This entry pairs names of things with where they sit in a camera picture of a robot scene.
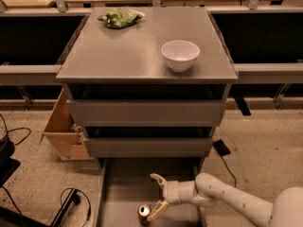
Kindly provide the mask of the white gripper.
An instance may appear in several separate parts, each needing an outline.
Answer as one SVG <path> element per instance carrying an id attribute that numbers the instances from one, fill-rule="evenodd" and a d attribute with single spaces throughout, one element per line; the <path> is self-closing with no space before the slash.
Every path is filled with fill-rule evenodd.
<path id="1" fill-rule="evenodd" d="M 178 205 L 182 203 L 192 203 L 194 197 L 197 195 L 196 184 L 194 181 L 167 182 L 165 178 L 156 173 L 152 173 L 151 178 L 156 180 L 159 187 L 163 189 L 163 197 L 165 201 L 157 202 L 147 217 L 148 222 L 151 222 L 165 214 L 171 204 Z"/>

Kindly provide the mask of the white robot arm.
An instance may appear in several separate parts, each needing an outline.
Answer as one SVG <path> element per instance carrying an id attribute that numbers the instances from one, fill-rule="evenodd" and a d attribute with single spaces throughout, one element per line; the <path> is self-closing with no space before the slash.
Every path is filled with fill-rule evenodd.
<path id="1" fill-rule="evenodd" d="M 186 182 L 167 181 L 156 173 L 152 173 L 151 178 L 162 189 L 163 200 L 159 200 L 151 210 L 148 221 L 157 219 L 172 205 L 190 203 L 197 207 L 207 207 L 219 200 L 257 227 L 303 227 L 302 187 L 287 188 L 270 203 L 207 173 L 200 173 L 194 181 Z"/>

